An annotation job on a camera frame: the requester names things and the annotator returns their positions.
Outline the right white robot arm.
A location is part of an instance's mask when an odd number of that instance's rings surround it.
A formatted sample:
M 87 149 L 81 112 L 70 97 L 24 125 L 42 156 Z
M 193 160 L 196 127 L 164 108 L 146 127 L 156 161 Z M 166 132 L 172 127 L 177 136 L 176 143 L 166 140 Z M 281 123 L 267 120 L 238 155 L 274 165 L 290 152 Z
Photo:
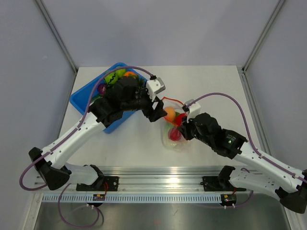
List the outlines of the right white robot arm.
M 291 167 L 258 150 L 239 133 L 222 129 L 207 113 L 183 117 L 179 132 L 186 140 L 197 139 L 222 157 L 236 160 L 257 170 L 257 174 L 234 166 L 224 166 L 217 176 L 223 190 L 244 188 L 266 194 L 287 209 L 303 214 L 307 208 L 307 172 Z

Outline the large red tomato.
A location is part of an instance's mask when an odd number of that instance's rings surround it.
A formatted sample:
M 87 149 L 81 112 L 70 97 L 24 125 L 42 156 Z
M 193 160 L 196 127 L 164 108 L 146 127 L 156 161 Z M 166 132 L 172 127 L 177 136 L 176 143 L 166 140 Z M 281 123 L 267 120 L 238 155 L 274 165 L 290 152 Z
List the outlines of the large red tomato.
M 175 126 L 181 126 L 181 124 L 182 124 L 182 119 L 184 118 L 186 116 L 186 114 L 185 113 L 180 113 L 180 114 L 176 114 L 176 116 L 175 116 L 175 119 L 174 119 L 174 121 L 173 121 L 173 124 L 175 125 Z

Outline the peach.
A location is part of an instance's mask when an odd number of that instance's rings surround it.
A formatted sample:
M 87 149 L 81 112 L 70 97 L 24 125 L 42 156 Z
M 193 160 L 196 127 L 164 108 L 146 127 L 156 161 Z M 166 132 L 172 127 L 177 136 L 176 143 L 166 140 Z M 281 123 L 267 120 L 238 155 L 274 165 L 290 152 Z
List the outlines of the peach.
M 174 119 L 176 118 L 176 111 L 173 107 L 168 106 L 165 107 L 165 111 L 167 113 L 167 115 L 164 116 L 164 118 L 170 122 L 173 122 Z

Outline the green lettuce head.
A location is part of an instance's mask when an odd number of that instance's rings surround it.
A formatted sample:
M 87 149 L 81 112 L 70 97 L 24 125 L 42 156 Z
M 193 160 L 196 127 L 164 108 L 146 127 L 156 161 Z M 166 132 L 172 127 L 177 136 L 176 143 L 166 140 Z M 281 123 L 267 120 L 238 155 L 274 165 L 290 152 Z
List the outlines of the green lettuce head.
M 173 128 L 174 126 L 171 123 L 166 123 L 163 128 L 163 137 L 168 138 L 168 132 Z

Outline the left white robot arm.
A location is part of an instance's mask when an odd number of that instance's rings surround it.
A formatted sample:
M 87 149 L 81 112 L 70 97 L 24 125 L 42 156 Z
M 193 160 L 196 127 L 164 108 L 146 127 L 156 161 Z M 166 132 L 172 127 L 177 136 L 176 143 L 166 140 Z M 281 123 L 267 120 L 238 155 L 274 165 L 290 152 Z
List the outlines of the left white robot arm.
M 160 78 L 152 77 L 141 84 L 137 78 L 123 77 L 90 104 L 81 120 L 64 135 L 43 149 L 31 149 L 29 156 L 47 187 L 57 190 L 71 183 L 100 190 L 105 176 L 97 166 L 71 165 L 67 160 L 92 136 L 120 120 L 126 111 L 141 110 L 150 122 L 165 116 L 163 101 L 157 97 L 163 90 L 165 85 Z

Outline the clear zip top bag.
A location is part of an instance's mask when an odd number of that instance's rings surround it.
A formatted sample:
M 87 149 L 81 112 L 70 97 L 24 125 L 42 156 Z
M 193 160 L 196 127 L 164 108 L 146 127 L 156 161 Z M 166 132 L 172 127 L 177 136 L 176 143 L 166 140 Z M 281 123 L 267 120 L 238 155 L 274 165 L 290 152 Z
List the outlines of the clear zip top bag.
M 183 103 L 177 99 L 163 97 L 164 109 L 167 115 L 163 117 L 161 124 L 161 139 L 163 145 L 168 149 L 176 151 L 185 151 L 188 149 L 190 142 L 185 140 L 178 130 L 182 124 L 181 119 L 186 115 L 182 109 Z

